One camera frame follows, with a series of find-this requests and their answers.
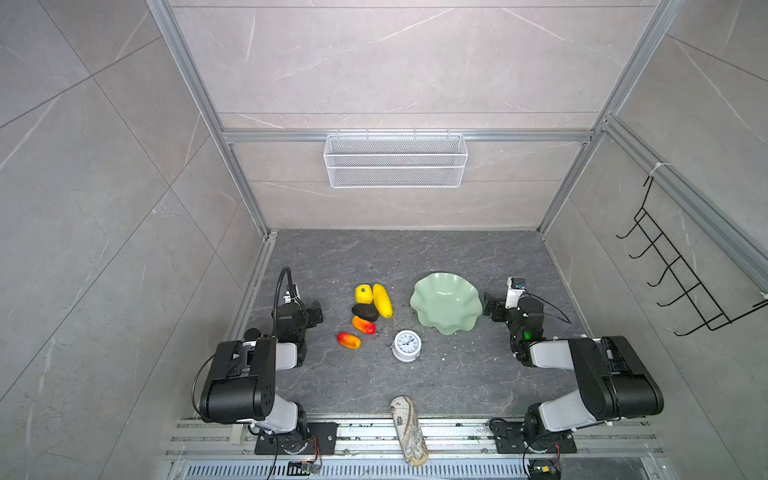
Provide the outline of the red orange fake mango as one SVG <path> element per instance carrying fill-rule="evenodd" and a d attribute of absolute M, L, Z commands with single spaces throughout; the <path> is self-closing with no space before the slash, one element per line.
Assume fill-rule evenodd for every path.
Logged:
<path fill-rule="evenodd" d="M 342 347 L 345 347 L 351 350 L 357 350 L 362 345 L 362 341 L 360 338 L 347 332 L 340 332 L 337 335 L 337 342 Z"/>
<path fill-rule="evenodd" d="M 354 316 L 352 325 L 355 329 L 366 335 L 375 335 L 377 333 L 376 325 L 368 320 Z"/>

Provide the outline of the yellow fake lemon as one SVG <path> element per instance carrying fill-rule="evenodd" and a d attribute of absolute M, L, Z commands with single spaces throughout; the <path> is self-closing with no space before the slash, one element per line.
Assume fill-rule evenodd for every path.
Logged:
<path fill-rule="evenodd" d="M 374 302 L 372 287 L 368 284 L 358 285 L 355 289 L 355 302 L 357 304 L 372 304 Z"/>

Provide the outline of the dark fake avocado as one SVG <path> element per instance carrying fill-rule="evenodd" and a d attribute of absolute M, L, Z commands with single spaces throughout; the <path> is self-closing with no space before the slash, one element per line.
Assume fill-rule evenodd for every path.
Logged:
<path fill-rule="evenodd" d="M 355 304 L 352 309 L 352 313 L 363 320 L 369 322 L 376 322 L 380 317 L 380 314 L 373 303 L 371 304 Z"/>

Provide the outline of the green wavy fruit bowl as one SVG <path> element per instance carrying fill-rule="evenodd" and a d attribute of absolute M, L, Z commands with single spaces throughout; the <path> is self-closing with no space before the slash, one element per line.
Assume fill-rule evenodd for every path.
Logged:
<path fill-rule="evenodd" d="M 446 336 L 473 330 L 483 312 L 476 287 L 446 272 L 431 273 L 417 281 L 410 306 L 421 325 Z"/>

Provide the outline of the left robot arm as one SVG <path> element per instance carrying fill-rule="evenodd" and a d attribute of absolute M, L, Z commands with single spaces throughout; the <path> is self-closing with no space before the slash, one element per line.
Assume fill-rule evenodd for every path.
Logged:
<path fill-rule="evenodd" d="M 287 454 L 304 451 L 312 441 L 304 408 L 276 393 L 276 373 L 303 365 L 306 332 L 323 322 L 320 305 L 299 301 L 276 309 L 272 335 L 250 329 L 242 340 L 220 343 L 207 361 L 202 390 L 192 395 L 199 417 L 207 423 L 243 424 L 274 439 Z"/>

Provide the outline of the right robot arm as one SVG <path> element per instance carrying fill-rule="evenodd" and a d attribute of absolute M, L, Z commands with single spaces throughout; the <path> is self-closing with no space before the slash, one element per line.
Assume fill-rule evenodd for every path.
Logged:
<path fill-rule="evenodd" d="M 548 339 L 544 304 L 528 293 L 514 307 L 488 294 L 483 299 L 483 314 L 507 326 L 516 360 L 529 368 L 571 371 L 577 382 L 566 395 L 530 405 L 521 421 L 489 420 L 499 453 L 574 453 L 576 430 L 663 411 L 660 387 L 625 337 Z"/>

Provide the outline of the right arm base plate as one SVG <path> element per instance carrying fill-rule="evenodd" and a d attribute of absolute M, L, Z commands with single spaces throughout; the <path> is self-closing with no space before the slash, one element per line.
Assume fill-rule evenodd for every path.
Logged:
<path fill-rule="evenodd" d="M 577 446 L 570 431 L 549 432 L 523 421 L 491 419 L 488 427 L 499 454 L 574 454 Z"/>

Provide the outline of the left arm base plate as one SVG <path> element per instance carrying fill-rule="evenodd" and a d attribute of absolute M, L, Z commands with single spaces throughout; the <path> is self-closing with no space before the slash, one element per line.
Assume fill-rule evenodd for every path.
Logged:
<path fill-rule="evenodd" d="M 256 455 L 311 455 L 335 452 L 339 424 L 310 422 L 291 433 L 272 435 L 260 430 L 256 435 Z"/>

